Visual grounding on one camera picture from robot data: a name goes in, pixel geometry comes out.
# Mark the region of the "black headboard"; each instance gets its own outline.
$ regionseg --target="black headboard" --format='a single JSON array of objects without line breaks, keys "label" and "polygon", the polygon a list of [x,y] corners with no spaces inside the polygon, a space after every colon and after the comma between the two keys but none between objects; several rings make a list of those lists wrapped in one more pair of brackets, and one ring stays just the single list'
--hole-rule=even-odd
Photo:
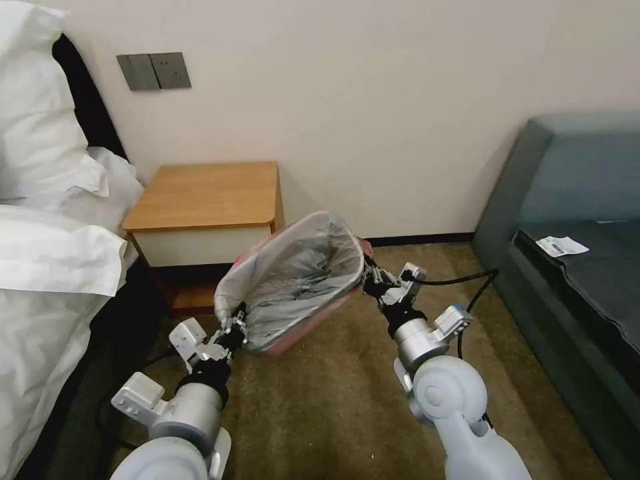
[{"label": "black headboard", "polygon": [[64,34],[53,44],[53,58],[67,75],[75,116],[90,147],[104,147],[127,158],[102,97],[78,50]]}]

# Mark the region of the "white wall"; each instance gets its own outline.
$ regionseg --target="white wall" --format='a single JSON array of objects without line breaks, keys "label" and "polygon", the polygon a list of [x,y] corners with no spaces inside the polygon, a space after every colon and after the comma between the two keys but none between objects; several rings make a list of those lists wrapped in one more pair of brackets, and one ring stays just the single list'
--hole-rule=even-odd
[{"label": "white wall", "polygon": [[[288,221],[474,230],[530,116],[640,107],[638,0],[41,0],[144,178],[277,159]],[[131,92],[119,53],[182,51],[193,88]]]}]

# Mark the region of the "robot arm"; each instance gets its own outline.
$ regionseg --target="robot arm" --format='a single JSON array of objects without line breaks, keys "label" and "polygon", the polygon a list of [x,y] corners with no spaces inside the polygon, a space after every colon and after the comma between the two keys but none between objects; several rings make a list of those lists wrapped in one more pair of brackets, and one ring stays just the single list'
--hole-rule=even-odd
[{"label": "robot arm", "polygon": [[531,480],[513,446],[483,419],[487,388],[464,360],[444,356],[449,342],[472,316],[456,306],[435,321],[413,308],[419,282],[426,271],[407,263],[399,279],[367,259],[363,290],[376,298],[389,323],[389,336],[398,346],[393,363],[409,408],[422,423],[434,425],[447,454],[447,480]]},{"label": "robot arm", "polygon": [[[483,420],[487,389],[480,374],[467,362],[444,356],[472,316],[451,306],[430,328],[424,313],[413,308],[426,276],[407,263],[396,279],[367,258],[362,280],[398,346],[393,368],[411,412],[435,426],[447,454],[447,480],[531,480],[518,452]],[[222,478],[231,438],[220,426],[220,414],[228,398],[233,352],[246,342],[244,314],[241,305],[227,328],[211,339],[195,319],[171,332],[189,372],[172,400],[162,400],[164,388],[140,372],[112,398],[112,405],[144,424],[151,438],[120,464],[112,480]]]},{"label": "robot arm", "polygon": [[111,404],[146,426],[149,442],[121,464],[112,480],[221,480],[231,436],[220,425],[229,393],[233,353],[246,342],[244,306],[226,329],[210,339],[194,318],[178,324],[169,340],[189,372],[170,401],[165,389],[141,372],[112,398]]}]

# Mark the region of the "wooden tabletop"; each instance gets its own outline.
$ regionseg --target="wooden tabletop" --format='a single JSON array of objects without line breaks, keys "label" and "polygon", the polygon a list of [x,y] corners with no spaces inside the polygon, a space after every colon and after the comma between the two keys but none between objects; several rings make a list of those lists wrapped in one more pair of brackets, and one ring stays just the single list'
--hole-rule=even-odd
[{"label": "wooden tabletop", "polygon": [[268,225],[277,209],[274,161],[166,165],[128,214],[127,231]]}]

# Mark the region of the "sofa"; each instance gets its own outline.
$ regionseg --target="sofa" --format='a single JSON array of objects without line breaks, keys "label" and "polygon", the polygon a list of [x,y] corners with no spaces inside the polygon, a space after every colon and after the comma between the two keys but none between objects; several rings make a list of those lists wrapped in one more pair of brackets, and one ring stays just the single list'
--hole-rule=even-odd
[{"label": "sofa", "polygon": [[640,478],[640,113],[529,120],[473,248],[609,474]]}]

